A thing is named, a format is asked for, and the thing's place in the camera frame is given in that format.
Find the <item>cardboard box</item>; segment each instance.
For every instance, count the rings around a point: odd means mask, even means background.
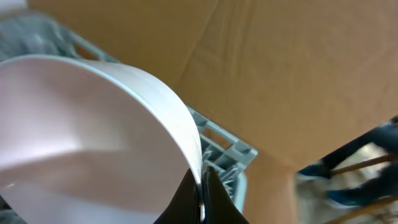
[[[30,0],[258,148],[254,224],[297,222],[294,172],[397,113],[396,4]]]

